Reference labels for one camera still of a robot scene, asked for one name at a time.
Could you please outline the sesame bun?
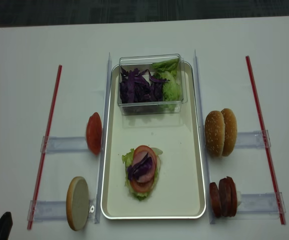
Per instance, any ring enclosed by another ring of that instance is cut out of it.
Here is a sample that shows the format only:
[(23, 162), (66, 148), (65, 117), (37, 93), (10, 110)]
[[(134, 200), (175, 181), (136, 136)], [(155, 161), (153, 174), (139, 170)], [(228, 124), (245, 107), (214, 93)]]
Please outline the sesame bun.
[(214, 110), (207, 115), (204, 123), (204, 138), (209, 155), (213, 158), (221, 157), (225, 143), (225, 122), (220, 111)]
[(224, 146), (222, 151), (222, 156), (229, 156), (235, 148), (238, 129), (237, 129), (237, 119), (234, 112), (229, 108), (224, 108), (221, 111), (224, 119)]

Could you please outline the tomato slice upright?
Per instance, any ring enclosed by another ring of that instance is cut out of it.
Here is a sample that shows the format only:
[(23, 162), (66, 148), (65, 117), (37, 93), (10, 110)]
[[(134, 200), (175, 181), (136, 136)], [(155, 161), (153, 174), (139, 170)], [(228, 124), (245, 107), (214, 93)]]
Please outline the tomato slice upright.
[(102, 122), (98, 112), (89, 117), (85, 136), (88, 149), (98, 155), (101, 152), (102, 144)]

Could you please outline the green lettuce in box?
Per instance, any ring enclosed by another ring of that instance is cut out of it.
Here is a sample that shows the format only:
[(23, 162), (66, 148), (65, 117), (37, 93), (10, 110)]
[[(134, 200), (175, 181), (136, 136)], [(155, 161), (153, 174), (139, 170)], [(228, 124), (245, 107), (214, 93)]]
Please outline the green lettuce in box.
[(154, 74), (149, 77), (150, 100), (154, 102), (174, 102), (180, 100), (181, 87), (177, 82), (179, 58), (154, 62)]

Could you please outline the dark red meat slice middle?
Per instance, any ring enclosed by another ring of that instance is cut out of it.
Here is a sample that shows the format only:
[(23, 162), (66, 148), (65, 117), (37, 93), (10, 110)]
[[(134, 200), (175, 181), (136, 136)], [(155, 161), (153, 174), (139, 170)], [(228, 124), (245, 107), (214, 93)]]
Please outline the dark red meat slice middle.
[(219, 197), (221, 203), (221, 213), (224, 217), (230, 217), (232, 212), (231, 187), (229, 180), (223, 178), (218, 185)]

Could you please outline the dark red meat slice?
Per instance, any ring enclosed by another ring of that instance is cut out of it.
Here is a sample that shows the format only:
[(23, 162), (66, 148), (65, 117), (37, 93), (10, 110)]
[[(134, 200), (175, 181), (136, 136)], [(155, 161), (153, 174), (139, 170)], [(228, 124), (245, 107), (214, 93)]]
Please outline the dark red meat slice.
[(229, 180), (223, 178), (218, 185), (219, 197), (221, 203), (221, 213), (224, 217), (230, 217), (232, 212), (231, 187)]
[(238, 208), (236, 185), (231, 177), (227, 176), (226, 179), (228, 180), (229, 185), (230, 185), (230, 195), (231, 195), (231, 210), (229, 211), (228, 216), (234, 217), (237, 213), (237, 208)]
[(219, 190), (215, 182), (211, 182), (209, 184), (209, 196), (212, 211), (216, 218), (220, 218), (222, 216), (221, 200)]

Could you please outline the dark red meat slice front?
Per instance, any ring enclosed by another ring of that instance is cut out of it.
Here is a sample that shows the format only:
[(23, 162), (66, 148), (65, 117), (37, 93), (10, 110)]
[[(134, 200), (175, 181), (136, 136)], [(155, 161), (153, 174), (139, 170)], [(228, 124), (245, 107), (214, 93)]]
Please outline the dark red meat slice front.
[(209, 196), (212, 211), (216, 218), (220, 218), (222, 216), (221, 200), (219, 190), (215, 182), (211, 182), (209, 184)]

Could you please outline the dark red meat slice back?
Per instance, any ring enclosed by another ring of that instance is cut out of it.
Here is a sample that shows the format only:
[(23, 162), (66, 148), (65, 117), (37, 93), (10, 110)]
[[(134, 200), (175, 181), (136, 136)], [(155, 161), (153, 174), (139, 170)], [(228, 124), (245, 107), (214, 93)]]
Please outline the dark red meat slice back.
[(231, 177), (227, 176), (226, 179), (228, 180), (229, 185), (230, 185), (230, 195), (231, 195), (231, 210), (229, 211), (228, 216), (234, 217), (237, 213), (237, 208), (238, 208), (236, 185)]

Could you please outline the shredded purple cabbage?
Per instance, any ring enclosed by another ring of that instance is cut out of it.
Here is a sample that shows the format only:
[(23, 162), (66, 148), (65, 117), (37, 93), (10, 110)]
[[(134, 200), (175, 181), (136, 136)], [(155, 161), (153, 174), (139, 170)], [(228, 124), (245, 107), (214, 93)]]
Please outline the shredded purple cabbage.
[(148, 69), (140, 71), (138, 68), (127, 71), (121, 67), (120, 75), (119, 96), (123, 104), (163, 100), (163, 85), (168, 79), (157, 78)]

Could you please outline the clear plastic salad box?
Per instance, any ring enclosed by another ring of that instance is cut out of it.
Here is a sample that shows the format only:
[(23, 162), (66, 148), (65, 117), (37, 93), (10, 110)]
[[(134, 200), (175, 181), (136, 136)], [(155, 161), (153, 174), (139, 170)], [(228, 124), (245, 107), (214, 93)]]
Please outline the clear plastic salad box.
[[(138, 68), (141, 72), (149, 70), (154, 75), (155, 70), (152, 68), (152, 63), (168, 61), (179, 58), (177, 68), (177, 82), (180, 84), (180, 99), (177, 101), (153, 101), (153, 102), (137, 102), (137, 103), (122, 103), (120, 99), (119, 83), (122, 80), (121, 67), (126, 71)], [(124, 115), (144, 115), (144, 114), (162, 114), (162, 113), (177, 113), (181, 110), (182, 104), (187, 101), (186, 90), (186, 74), (185, 61), (180, 54), (163, 54), (149, 56), (132, 56), (122, 57), (119, 59), (118, 66), (118, 84), (117, 84), (117, 104), (120, 107), (121, 113)]]

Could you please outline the stacked burger fillings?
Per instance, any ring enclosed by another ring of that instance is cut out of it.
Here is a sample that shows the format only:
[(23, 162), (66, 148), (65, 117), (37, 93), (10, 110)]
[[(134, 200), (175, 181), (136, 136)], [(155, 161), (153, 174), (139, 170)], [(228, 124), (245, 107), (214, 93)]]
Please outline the stacked burger fillings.
[(147, 199), (157, 184), (162, 154), (159, 148), (140, 145), (121, 157), (125, 168), (125, 186), (139, 201)]

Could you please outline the cream metal tray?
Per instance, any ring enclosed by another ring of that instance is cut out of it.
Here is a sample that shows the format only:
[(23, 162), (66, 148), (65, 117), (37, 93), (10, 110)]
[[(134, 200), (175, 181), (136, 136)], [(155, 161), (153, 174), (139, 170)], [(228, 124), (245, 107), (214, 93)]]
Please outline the cream metal tray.
[[(178, 113), (123, 115), (118, 106), (119, 67), (110, 73), (108, 117), (101, 195), (103, 215), (111, 220), (197, 219), (206, 210), (199, 112), (192, 67), (184, 63), (187, 101)], [(122, 156), (138, 146), (158, 148), (160, 171), (144, 200), (127, 188)]]

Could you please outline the left red strip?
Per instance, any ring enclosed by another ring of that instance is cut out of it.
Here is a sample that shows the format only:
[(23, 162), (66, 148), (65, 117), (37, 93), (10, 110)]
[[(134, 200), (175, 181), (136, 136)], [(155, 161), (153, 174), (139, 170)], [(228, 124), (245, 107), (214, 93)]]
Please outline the left red strip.
[(53, 114), (54, 114), (54, 109), (55, 109), (55, 105), (56, 105), (58, 89), (59, 89), (59, 85), (60, 85), (62, 68), (63, 68), (62, 65), (58, 66), (56, 81), (55, 81), (54, 90), (53, 90), (52, 101), (51, 101), (48, 120), (47, 120), (47, 126), (46, 126), (46, 130), (45, 130), (44, 138), (42, 139), (42, 151), (41, 151), (41, 155), (40, 155), (40, 161), (39, 161), (39, 166), (38, 166), (38, 171), (37, 171), (37, 176), (36, 176), (36, 182), (35, 182), (35, 187), (34, 187), (32, 204), (29, 207), (29, 215), (28, 215), (29, 220), (27, 223), (27, 230), (28, 231), (30, 231), (32, 229), (32, 225), (33, 225), (33, 221), (34, 221), (35, 207), (36, 207), (36, 203), (37, 203), (37, 199), (38, 199), (38, 195), (39, 195), (40, 183), (41, 183), (42, 172), (43, 172), (44, 161), (45, 161), (45, 155), (46, 155), (45, 151), (46, 151), (47, 142), (48, 142), (49, 136), (50, 136)]

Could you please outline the red strip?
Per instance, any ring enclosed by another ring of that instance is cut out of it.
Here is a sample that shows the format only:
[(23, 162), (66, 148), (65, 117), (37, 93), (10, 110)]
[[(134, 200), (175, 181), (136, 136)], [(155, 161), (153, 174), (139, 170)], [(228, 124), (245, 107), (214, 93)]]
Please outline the red strip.
[(272, 181), (272, 185), (273, 185), (273, 189), (274, 189), (274, 193), (275, 193), (275, 197), (276, 197), (277, 207), (278, 207), (278, 211), (279, 211), (279, 219), (280, 219), (281, 225), (286, 225), (286, 217), (285, 217), (284, 208), (282, 205), (283, 199), (282, 199), (282, 197), (280, 195), (280, 191), (279, 191), (279, 186), (278, 186), (277, 177), (276, 177), (276, 173), (275, 173), (275, 169), (274, 169), (272, 154), (271, 154), (271, 150), (270, 150), (270, 146), (269, 146), (270, 138), (268, 137), (268, 134), (266, 133), (267, 129), (265, 127), (264, 118), (263, 118), (263, 114), (262, 114), (262, 110), (261, 110), (261, 105), (260, 105), (260, 101), (259, 101), (259, 97), (258, 97), (258, 91), (257, 91), (257, 86), (256, 86), (254, 74), (253, 74), (253, 68), (252, 68), (250, 57), (248, 55), (245, 57), (245, 60), (246, 60), (246, 65), (247, 65), (250, 83), (251, 83), (251, 87), (252, 87), (253, 97), (254, 97), (254, 101), (255, 101), (255, 105), (256, 105), (259, 124), (260, 124), (260, 128), (262, 131), (262, 138), (263, 138), (265, 145), (267, 146), (265, 148), (265, 151), (266, 151), (266, 157), (267, 157), (267, 162), (268, 162), (268, 166), (269, 166), (271, 181)]
[(38, 199), (38, 195), (39, 195), (40, 183), (41, 183), (42, 172), (43, 172), (44, 161), (45, 161), (45, 155), (46, 155), (45, 151), (46, 151), (47, 142), (48, 142), (49, 136), (50, 136), (53, 114), (54, 114), (54, 109), (55, 109), (55, 105), (56, 105), (58, 89), (59, 89), (59, 85), (60, 85), (62, 68), (63, 68), (62, 65), (58, 66), (56, 81), (55, 81), (54, 90), (53, 90), (52, 101), (51, 101), (48, 120), (47, 120), (47, 126), (46, 126), (46, 130), (45, 130), (44, 138), (42, 139), (42, 151), (41, 151), (41, 155), (40, 155), (40, 161), (39, 161), (39, 166), (38, 166), (38, 171), (37, 171), (37, 176), (36, 176), (36, 182), (35, 182), (35, 187), (34, 187), (32, 204), (29, 207), (29, 215), (28, 215), (29, 220), (27, 223), (27, 230), (28, 231), (30, 231), (32, 229), (32, 225), (33, 225), (33, 221), (34, 221), (35, 207), (36, 207), (36, 203), (37, 203), (37, 199)]

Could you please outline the clear holder upper left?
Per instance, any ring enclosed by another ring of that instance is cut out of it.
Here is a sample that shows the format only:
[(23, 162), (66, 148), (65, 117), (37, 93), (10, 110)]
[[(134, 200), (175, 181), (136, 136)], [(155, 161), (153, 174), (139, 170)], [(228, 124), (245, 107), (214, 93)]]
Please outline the clear holder upper left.
[(40, 152), (43, 154), (52, 153), (78, 153), (88, 152), (86, 139), (82, 136), (54, 137), (44, 136)]

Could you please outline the clear holder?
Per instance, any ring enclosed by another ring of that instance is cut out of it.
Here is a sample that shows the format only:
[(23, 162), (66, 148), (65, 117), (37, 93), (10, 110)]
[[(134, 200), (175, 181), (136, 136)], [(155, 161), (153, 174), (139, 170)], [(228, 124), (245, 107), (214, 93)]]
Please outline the clear holder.
[[(96, 210), (95, 199), (89, 201), (87, 219), (93, 221), (95, 224), (99, 223), (100, 215)], [(45, 201), (45, 200), (31, 200), (27, 215), (27, 221), (42, 222), (42, 221), (62, 221), (67, 220), (66, 202), (65, 201)]]
[(52, 153), (78, 153), (88, 152), (86, 139), (82, 136), (54, 137), (44, 136), (40, 152), (43, 154)]
[(237, 214), (281, 214), (285, 205), (281, 192), (244, 194), (237, 191)]
[(268, 149), (270, 147), (271, 141), (267, 130), (237, 133), (236, 149)]

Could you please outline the bun bottom upright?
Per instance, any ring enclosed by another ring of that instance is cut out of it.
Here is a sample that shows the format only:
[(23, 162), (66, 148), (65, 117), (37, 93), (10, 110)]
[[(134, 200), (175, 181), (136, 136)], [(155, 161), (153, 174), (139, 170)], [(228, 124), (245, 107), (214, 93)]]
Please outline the bun bottom upright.
[(89, 215), (89, 189), (84, 177), (74, 177), (66, 195), (66, 218), (70, 228), (81, 230)]

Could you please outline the clear holder upper right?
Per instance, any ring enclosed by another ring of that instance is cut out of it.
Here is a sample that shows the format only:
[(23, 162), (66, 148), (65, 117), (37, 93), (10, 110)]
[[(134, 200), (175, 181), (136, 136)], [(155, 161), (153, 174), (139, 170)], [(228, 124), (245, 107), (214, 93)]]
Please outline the clear holder upper right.
[(236, 149), (268, 149), (270, 147), (271, 141), (267, 130), (237, 133)]

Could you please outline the right red strip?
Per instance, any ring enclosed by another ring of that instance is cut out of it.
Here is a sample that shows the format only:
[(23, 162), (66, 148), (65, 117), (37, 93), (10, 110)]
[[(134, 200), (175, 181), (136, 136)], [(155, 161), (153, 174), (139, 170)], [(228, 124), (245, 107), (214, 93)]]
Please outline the right red strip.
[(265, 148), (265, 151), (266, 151), (266, 157), (267, 157), (267, 162), (268, 162), (268, 166), (269, 166), (271, 181), (272, 181), (272, 185), (273, 185), (273, 189), (274, 189), (274, 193), (275, 193), (275, 197), (276, 197), (277, 207), (278, 207), (278, 211), (279, 211), (279, 219), (280, 219), (281, 225), (286, 225), (286, 217), (285, 217), (284, 208), (282, 205), (283, 199), (282, 199), (282, 197), (280, 195), (280, 191), (279, 191), (279, 186), (278, 186), (277, 177), (276, 177), (276, 173), (275, 173), (275, 169), (274, 169), (272, 154), (271, 154), (271, 150), (270, 150), (270, 146), (269, 146), (270, 138), (268, 137), (268, 134), (266, 133), (267, 129), (265, 127), (264, 118), (263, 118), (263, 114), (262, 114), (262, 110), (261, 110), (261, 105), (260, 105), (260, 101), (259, 101), (259, 97), (258, 97), (258, 91), (257, 91), (257, 86), (256, 86), (254, 74), (253, 74), (253, 68), (252, 68), (250, 57), (248, 55), (245, 57), (245, 60), (246, 60), (246, 65), (247, 65), (250, 83), (251, 83), (251, 87), (252, 87), (253, 97), (254, 97), (254, 101), (255, 101), (255, 105), (256, 105), (259, 124), (260, 124), (260, 128), (262, 131), (262, 138), (263, 138), (265, 145), (267, 146)]

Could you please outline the clear holder lower left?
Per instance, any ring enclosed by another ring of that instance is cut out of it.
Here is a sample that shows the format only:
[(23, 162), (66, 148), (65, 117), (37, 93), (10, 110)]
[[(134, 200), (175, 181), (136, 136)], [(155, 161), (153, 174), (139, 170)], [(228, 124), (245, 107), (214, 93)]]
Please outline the clear holder lower left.
[[(95, 199), (89, 201), (87, 219), (93, 221), (95, 224), (99, 223), (100, 215), (96, 210)], [(65, 201), (45, 201), (45, 200), (31, 200), (27, 215), (27, 221), (42, 222), (42, 221), (62, 221), (67, 220), (66, 202)]]

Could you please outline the clear holder lower right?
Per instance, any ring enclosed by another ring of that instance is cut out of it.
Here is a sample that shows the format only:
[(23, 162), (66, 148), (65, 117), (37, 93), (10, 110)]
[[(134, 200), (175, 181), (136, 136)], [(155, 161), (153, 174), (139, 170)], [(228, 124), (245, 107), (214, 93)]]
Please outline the clear holder lower right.
[(237, 191), (237, 214), (281, 214), (285, 205), (281, 192), (244, 194)]

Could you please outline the black object corner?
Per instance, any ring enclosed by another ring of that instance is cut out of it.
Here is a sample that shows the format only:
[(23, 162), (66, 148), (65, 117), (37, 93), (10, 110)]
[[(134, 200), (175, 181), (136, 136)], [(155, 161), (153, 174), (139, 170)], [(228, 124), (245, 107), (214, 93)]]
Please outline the black object corner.
[(13, 227), (11, 212), (5, 212), (0, 218), (0, 240), (8, 240)]

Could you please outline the left long clear rail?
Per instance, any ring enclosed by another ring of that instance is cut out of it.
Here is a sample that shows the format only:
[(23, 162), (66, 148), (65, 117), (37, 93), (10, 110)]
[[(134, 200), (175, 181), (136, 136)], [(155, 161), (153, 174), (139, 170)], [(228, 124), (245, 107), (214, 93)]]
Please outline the left long clear rail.
[(101, 218), (101, 197), (102, 197), (102, 186), (104, 179), (104, 167), (106, 159), (106, 142), (108, 133), (108, 120), (109, 120), (109, 106), (110, 106), (110, 94), (111, 94), (111, 71), (112, 71), (112, 58), (111, 53), (108, 54), (107, 70), (106, 70), (106, 88), (104, 96), (104, 110), (102, 118), (102, 138), (101, 138), (101, 153), (99, 159), (98, 168), (98, 181), (97, 181), (97, 193), (96, 193), (96, 204), (94, 212), (94, 224), (100, 223)]

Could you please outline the long clear rail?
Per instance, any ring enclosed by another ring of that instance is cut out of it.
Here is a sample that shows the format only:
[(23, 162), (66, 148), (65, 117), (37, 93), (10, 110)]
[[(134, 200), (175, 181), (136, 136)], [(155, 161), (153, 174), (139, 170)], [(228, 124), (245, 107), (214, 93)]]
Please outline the long clear rail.
[(203, 160), (203, 176), (205, 183), (205, 195), (206, 195), (206, 204), (208, 208), (209, 223), (211, 225), (216, 224), (216, 217), (213, 212), (211, 198), (210, 198), (210, 168), (208, 162), (208, 151), (206, 149), (206, 139), (205, 139), (205, 118), (203, 115), (203, 102), (202, 102), (202, 90), (201, 90), (201, 81), (200, 81), (200, 69), (199, 69), (199, 58), (197, 56), (196, 49), (194, 50), (193, 55), (193, 67), (194, 67), (194, 87), (195, 87), (195, 96), (196, 96), (196, 110), (198, 112), (198, 130), (200, 137), (200, 147), (202, 151), (202, 160)]
[(106, 88), (104, 96), (104, 110), (102, 118), (102, 138), (101, 138), (101, 153), (99, 159), (98, 168), (98, 181), (97, 181), (97, 193), (96, 193), (96, 204), (94, 212), (94, 224), (100, 223), (101, 218), (101, 197), (102, 197), (102, 186), (104, 179), (104, 167), (106, 159), (106, 142), (108, 133), (108, 120), (109, 120), (109, 106), (110, 106), (110, 94), (111, 94), (111, 71), (112, 71), (112, 58), (111, 53), (108, 54), (107, 70), (106, 70)]

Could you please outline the right long clear rail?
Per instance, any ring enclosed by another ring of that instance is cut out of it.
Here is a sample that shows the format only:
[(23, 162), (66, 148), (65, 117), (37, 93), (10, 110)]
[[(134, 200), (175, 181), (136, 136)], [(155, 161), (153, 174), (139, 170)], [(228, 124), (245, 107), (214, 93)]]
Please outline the right long clear rail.
[(199, 58), (197, 56), (196, 49), (194, 50), (193, 55), (193, 67), (194, 67), (194, 87), (195, 87), (195, 96), (196, 96), (196, 110), (198, 112), (198, 130), (200, 137), (200, 147), (202, 151), (202, 160), (203, 160), (203, 176), (205, 183), (205, 195), (206, 195), (206, 204), (208, 208), (209, 223), (211, 225), (216, 224), (216, 217), (213, 212), (211, 198), (210, 198), (210, 168), (208, 162), (208, 151), (206, 149), (206, 139), (205, 139), (205, 118), (203, 115), (203, 102), (202, 102), (202, 90), (201, 90), (201, 81), (200, 81), (200, 69), (199, 69)]

